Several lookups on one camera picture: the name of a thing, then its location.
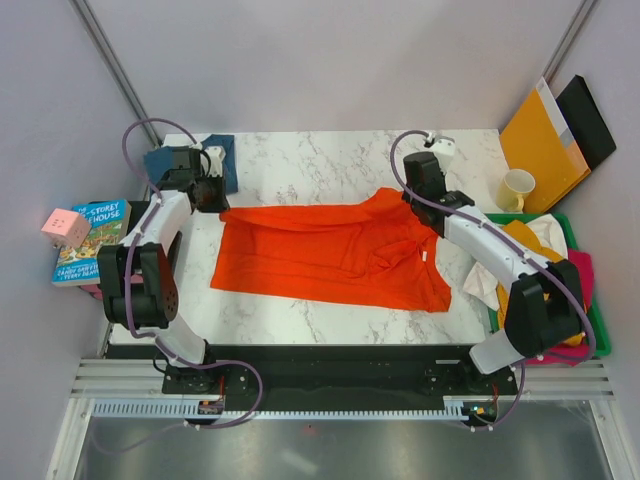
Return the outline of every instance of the metal floor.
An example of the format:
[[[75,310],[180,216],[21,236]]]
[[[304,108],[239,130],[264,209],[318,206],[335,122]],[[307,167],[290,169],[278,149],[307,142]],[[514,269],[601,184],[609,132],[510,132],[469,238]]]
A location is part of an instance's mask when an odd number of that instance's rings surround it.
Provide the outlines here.
[[[176,420],[93,419],[104,448]],[[85,445],[77,480],[611,479],[588,403],[523,403],[492,433],[435,422],[263,420],[220,431],[178,428],[105,456]]]

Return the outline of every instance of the ceramic mug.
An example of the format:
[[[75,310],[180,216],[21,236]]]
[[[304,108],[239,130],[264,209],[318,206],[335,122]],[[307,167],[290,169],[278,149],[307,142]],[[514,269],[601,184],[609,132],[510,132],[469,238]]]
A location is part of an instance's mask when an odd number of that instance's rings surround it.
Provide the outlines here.
[[[496,205],[507,212],[522,212],[524,201],[536,187],[536,179],[526,170],[509,170],[500,182]]]

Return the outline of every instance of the orange shirt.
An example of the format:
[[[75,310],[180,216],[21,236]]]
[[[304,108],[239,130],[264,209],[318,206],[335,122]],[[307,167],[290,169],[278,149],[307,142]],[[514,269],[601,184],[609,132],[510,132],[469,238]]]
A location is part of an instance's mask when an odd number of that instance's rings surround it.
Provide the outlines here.
[[[235,208],[212,288],[443,312],[451,289],[436,270],[438,235],[402,195],[381,188],[359,205]]]

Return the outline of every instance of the pink cube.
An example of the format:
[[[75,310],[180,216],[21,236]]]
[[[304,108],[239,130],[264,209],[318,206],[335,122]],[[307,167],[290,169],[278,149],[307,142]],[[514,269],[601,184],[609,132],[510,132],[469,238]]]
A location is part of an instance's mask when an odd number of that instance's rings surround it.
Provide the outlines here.
[[[41,231],[51,237],[56,245],[80,248],[89,234],[91,224],[78,212],[56,208]]]

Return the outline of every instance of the marble table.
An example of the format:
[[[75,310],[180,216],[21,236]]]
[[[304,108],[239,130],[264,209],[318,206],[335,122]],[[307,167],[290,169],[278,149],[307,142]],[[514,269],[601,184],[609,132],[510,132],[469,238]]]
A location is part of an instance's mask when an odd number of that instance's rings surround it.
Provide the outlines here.
[[[247,133],[236,135],[240,192],[231,207],[359,203],[382,186],[399,189],[389,166],[389,148],[401,131]],[[496,130],[446,130],[456,141],[447,173],[484,212],[499,212],[493,200],[507,171]],[[165,144],[188,144],[167,135]],[[400,144],[398,160],[422,148],[420,137]],[[476,343],[488,332],[486,307],[461,292],[473,264],[448,240],[437,245],[436,265],[452,289],[446,313],[407,312],[214,290],[213,275],[224,224],[195,212],[182,229],[175,278],[179,311],[196,334],[213,344],[450,344]],[[111,344],[135,341],[116,325]]]

